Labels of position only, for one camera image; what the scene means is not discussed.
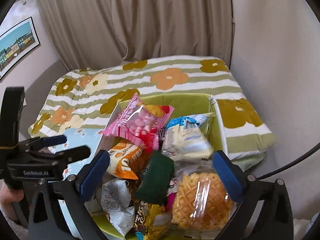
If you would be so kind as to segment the person's left hand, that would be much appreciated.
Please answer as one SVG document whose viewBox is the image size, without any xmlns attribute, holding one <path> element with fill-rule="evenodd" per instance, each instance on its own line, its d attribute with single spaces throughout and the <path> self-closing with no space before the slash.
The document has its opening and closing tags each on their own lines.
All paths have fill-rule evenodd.
<svg viewBox="0 0 320 240">
<path fill-rule="evenodd" d="M 3 183 L 1 188 L 1 207 L 8 216 L 14 217 L 14 215 L 16 215 L 12 203 L 20 202 L 23 197 L 23 190 L 11 189 Z"/>
</svg>

